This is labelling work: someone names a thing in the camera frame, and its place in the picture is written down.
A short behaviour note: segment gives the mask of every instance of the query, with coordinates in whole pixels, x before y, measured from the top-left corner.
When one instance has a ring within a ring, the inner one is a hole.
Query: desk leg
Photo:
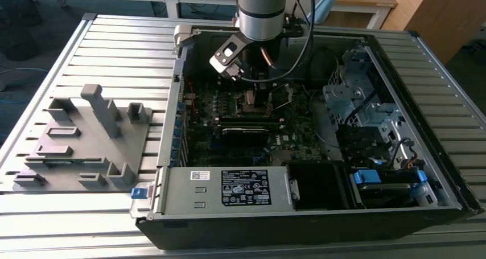
[[[388,7],[380,7],[375,14],[372,14],[371,20],[367,24],[365,28],[369,28],[371,30],[377,30],[381,28],[381,24],[385,20],[385,16],[388,16],[391,8]]]
[[[165,0],[168,18],[180,18],[180,3],[178,0]]]

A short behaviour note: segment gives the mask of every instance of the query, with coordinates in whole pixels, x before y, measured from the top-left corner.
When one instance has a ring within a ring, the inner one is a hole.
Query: blue drive bracket
[[[381,182],[376,170],[359,170],[353,173],[356,184],[377,184]]]

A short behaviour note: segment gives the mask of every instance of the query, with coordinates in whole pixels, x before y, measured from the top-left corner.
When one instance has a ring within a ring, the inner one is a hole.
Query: floor
[[[36,7],[42,22],[30,28],[30,33],[40,45],[40,53],[34,58],[21,62],[9,61],[0,54],[0,67],[36,67],[49,70],[84,13],[152,17],[154,11],[157,15],[166,16],[161,3],[68,0],[68,5],[66,8],[61,8],[56,0],[37,0]],[[184,18],[229,20],[233,16],[233,10],[231,6],[184,4],[181,5],[181,16]],[[483,93],[482,85],[486,83],[483,78],[484,61],[486,51],[479,51],[474,56],[470,56],[467,50],[460,50],[447,65],[456,81],[483,112],[486,112],[486,93]],[[1,74],[0,81],[6,84],[6,89],[0,92],[0,100],[28,102],[42,81],[42,75],[41,72],[24,71]],[[0,145],[25,106],[26,104],[0,102]]]

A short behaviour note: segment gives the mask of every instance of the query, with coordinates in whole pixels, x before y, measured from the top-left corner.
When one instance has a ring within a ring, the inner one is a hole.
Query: white sticker
[[[392,7],[395,6],[395,4],[388,4],[388,3],[376,3],[377,7]]]
[[[190,180],[209,180],[209,171],[190,171]]]

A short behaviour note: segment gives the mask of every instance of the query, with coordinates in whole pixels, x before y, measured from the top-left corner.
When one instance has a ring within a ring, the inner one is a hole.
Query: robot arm
[[[303,30],[292,17],[285,17],[285,0],[236,0],[240,32],[229,37],[220,46],[209,63],[216,71],[233,80],[265,83],[287,76],[301,61],[311,39],[313,19],[328,14],[335,0],[320,0],[315,6],[311,0],[311,12],[307,15],[308,34],[297,61],[279,77],[268,79],[268,67],[279,55],[280,39],[303,35]]]

